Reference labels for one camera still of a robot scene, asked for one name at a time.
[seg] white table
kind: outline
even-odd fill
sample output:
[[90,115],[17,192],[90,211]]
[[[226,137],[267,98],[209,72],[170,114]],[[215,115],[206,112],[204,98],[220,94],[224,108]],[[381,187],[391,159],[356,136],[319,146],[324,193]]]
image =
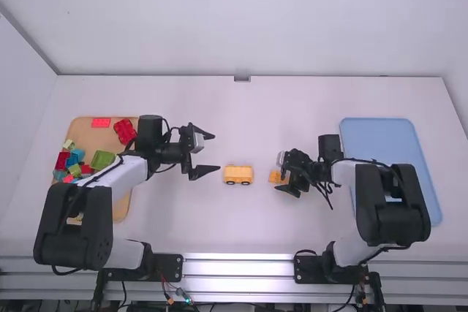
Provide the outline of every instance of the white table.
[[[300,286],[290,259],[322,251],[355,225],[349,189],[331,211],[316,192],[300,199],[268,183],[281,150],[317,157],[317,137],[339,133],[345,117],[402,117],[414,123],[443,222],[425,243],[383,254],[372,268],[388,303],[468,304],[468,142],[438,77],[86,77],[58,80],[6,216],[0,223],[0,298],[90,298],[93,273],[55,277],[34,264],[32,244],[56,154],[70,121],[82,115],[160,114],[171,126],[191,121],[216,139],[195,164],[251,164],[251,186],[226,186],[221,172],[189,182],[179,168],[133,191],[114,235],[182,253],[182,285],[197,301],[343,302],[349,286]],[[133,300],[163,300],[159,284],[128,283]],[[109,299],[121,298],[119,283]]]

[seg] connector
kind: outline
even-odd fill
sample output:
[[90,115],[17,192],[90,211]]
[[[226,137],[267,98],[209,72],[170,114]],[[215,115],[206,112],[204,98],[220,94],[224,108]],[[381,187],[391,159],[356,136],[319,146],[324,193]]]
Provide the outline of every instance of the connector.
[[169,305],[173,305],[173,304],[174,304],[174,299],[173,299],[167,292],[164,293],[164,296],[165,296],[165,298],[166,298],[166,300],[167,300],[167,303],[168,303]]
[[175,294],[177,296],[181,296],[183,297],[183,299],[185,300],[186,304],[187,305],[193,305],[193,300],[192,298],[190,297],[190,295],[188,295],[185,290],[183,290],[182,288],[177,288],[177,290],[175,291]]

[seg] lego brick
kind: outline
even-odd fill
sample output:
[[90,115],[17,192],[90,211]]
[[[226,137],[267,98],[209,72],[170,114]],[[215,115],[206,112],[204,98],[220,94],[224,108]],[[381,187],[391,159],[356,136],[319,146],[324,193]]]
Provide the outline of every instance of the lego brick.
[[268,178],[268,182],[273,184],[288,184],[290,182],[289,175],[286,174],[284,180],[281,179],[281,171],[272,170],[270,172],[270,177]]
[[115,159],[116,155],[114,153],[98,150],[93,156],[93,161],[91,161],[91,168],[95,169],[96,171],[103,170],[112,164]]
[[65,140],[63,144],[64,149],[67,149],[69,151],[73,150],[75,148],[75,143],[71,139]]
[[81,176],[81,167],[79,164],[73,164],[70,167],[68,167],[68,170],[70,174],[73,177],[80,177]]
[[53,174],[53,179],[57,180],[58,182],[62,182],[63,179],[67,176],[67,173],[61,170],[54,170],[52,174]]
[[84,175],[92,175],[93,174],[93,169],[88,165],[84,164],[81,166],[81,174]]
[[110,118],[93,118],[91,128],[109,128]]
[[115,122],[113,128],[118,135],[118,140],[120,140],[123,145],[127,145],[130,140],[137,136],[137,132],[128,118]]
[[77,163],[78,163],[78,156],[76,156],[75,154],[71,153],[71,154],[68,156],[67,161],[65,162],[65,167],[66,167],[66,168],[69,168],[69,167],[72,166],[73,164],[77,164]]
[[64,179],[62,180],[64,183],[73,183],[73,176],[72,175],[68,175],[66,177],[64,177]]
[[85,151],[83,149],[75,148],[72,150],[72,154],[75,154],[78,157],[78,162],[82,162],[85,157]]
[[69,156],[69,151],[61,151],[60,153],[58,153],[55,170],[64,171],[67,168],[66,163]]

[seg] metal frame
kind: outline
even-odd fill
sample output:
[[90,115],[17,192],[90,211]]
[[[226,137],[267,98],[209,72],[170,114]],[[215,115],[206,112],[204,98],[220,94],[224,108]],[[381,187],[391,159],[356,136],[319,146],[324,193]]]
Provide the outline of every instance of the metal frame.
[[[184,287],[195,302],[343,303],[351,286],[298,285],[288,254],[184,254]],[[0,257],[0,299],[90,300],[95,272],[56,277],[32,257]],[[465,262],[375,260],[386,303],[468,305]],[[160,283],[127,282],[128,300],[165,301]],[[110,282],[107,300],[122,300]]]

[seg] green lego brick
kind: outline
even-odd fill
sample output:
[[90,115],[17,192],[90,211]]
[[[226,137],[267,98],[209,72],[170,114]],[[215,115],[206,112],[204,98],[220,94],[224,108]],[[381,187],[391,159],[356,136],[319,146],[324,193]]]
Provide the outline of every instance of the green lego brick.
[[100,171],[112,164],[115,159],[116,155],[114,153],[98,150],[94,154],[93,161],[91,161],[90,166],[96,171]]
[[73,164],[72,166],[68,167],[70,174],[73,177],[80,177],[81,176],[81,167],[79,164]]
[[75,142],[71,139],[67,139],[64,144],[62,145],[67,150],[73,150],[75,148]]

